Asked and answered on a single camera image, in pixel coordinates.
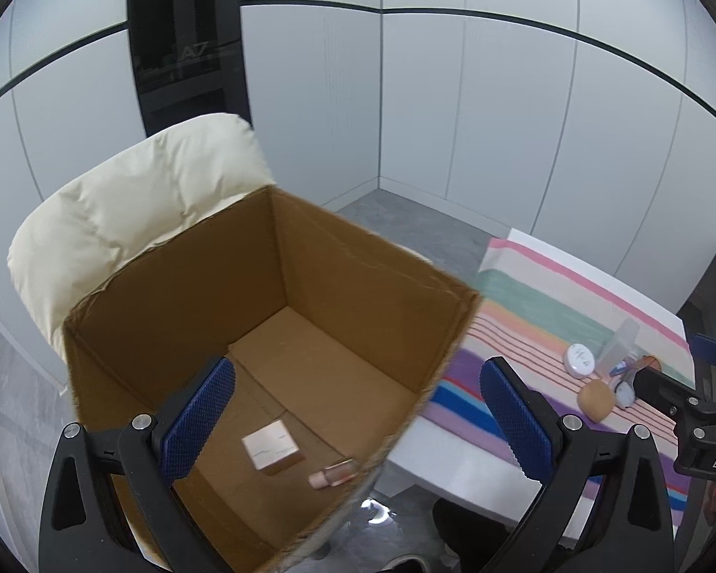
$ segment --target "blue stripe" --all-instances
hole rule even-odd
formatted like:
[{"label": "blue stripe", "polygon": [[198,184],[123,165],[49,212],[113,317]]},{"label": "blue stripe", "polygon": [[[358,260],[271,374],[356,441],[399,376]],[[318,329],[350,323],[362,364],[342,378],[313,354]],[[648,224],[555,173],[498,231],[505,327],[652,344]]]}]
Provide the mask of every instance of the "blue stripe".
[{"label": "blue stripe", "polygon": [[[485,409],[480,409],[475,405],[477,399],[463,390],[457,389],[452,383],[442,381],[441,385],[437,386],[435,394],[432,395],[431,402],[460,415],[468,423],[474,424],[483,431],[506,440],[496,420]],[[601,484],[601,476],[591,476],[589,480],[598,485]],[[686,506],[685,497],[678,491],[668,489],[668,500],[672,510],[684,510]]]}]

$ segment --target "pink cap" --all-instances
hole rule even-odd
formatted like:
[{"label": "pink cap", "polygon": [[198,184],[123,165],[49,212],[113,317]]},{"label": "pink cap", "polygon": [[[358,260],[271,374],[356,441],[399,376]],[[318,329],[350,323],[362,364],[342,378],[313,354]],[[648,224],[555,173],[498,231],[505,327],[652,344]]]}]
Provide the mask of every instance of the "pink cap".
[{"label": "pink cap", "polygon": [[314,489],[323,489],[329,486],[329,481],[326,480],[326,474],[322,471],[317,471],[315,474],[311,474],[307,477],[307,481]]}]

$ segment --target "striped cloth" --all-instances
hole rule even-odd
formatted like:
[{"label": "striped cloth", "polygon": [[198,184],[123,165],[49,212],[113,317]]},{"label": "striped cloth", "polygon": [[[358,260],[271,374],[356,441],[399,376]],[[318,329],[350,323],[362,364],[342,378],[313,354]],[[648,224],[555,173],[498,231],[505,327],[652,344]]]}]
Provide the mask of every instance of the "striped cloth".
[{"label": "striped cloth", "polygon": [[[598,354],[626,318],[639,324],[637,343],[658,357],[664,373],[694,387],[692,356],[684,338],[596,283],[522,244],[492,239],[475,285],[484,296],[470,330],[432,401],[422,415],[514,465],[517,461],[479,392],[483,361],[503,355],[526,385],[547,398],[559,415],[575,413],[577,394],[586,381],[573,379],[563,365],[570,344],[585,344]],[[674,472],[674,422],[636,401],[616,407],[591,428],[627,432],[645,424],[661,453],[674,526],[681,523],[689,478]],[[593,498],[599,478],[586,484]]]}]

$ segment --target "silver bolt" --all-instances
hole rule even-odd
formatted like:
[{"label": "silver bolt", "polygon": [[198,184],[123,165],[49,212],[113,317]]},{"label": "silver bolt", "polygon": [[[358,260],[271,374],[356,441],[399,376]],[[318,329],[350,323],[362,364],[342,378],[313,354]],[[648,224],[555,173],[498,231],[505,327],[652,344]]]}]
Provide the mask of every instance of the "silver bolt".
[{"label": "silver bolt", "polygon": [[149,424],[151,424],[151,416],[147,413],[136,415],[133,419],[133,428],[136,431],[143,431]]},{"label": "silver bolt", "polygon": [[572,413],[566,415],[562,419],[562,423],[565,424],[565,427],[569,428],[571,431],[577,431],[583,426],[581,418],[579,418],[577,415],[573,415]]},{"label": "silver bolt", "polygon": [[77,423],[67,424],[64,427],[64,437],[67,439],[76,437],[78,432],[79,432],[79,424],[77,424]]},{"label": "silver bolt", "polygon": [[639,439],[647,439],[650,437],[650,429],[644,426],[644,424],[637,424],[634,427],[634,435]]}]

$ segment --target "marble tile floor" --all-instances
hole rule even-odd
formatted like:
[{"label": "marble tile floor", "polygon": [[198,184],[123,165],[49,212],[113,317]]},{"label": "marble tile floor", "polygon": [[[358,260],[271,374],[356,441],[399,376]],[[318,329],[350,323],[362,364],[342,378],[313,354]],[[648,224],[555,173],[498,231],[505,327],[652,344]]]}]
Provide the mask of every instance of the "marble tile floor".
[{"label": "marble tile floor", "polygon": [[[474,279],[490,239],[490,235],[466,223],[387,191],[373,191],[340,214],[417,251],[466,282]],[[59,396],[0,335],[0,476],[35,571],[47,474],[59,433],[71,420],[69,397]],[[373,573],[388,560],[406,553],[403,550],[424,549],[425,545],[429,556],[437,559],[442,544],[429,513],[434,497],[423,489],[409,489],[396,498],[400,499],[387,505],[399,507],[402,529],[393,523],[367,526],[359,532],[354,522],[352,529],[340,530],[342,534],[327,557],[299,564],[296,573]],[[439,566],[437,562],[433,573],[447,570]]]}]

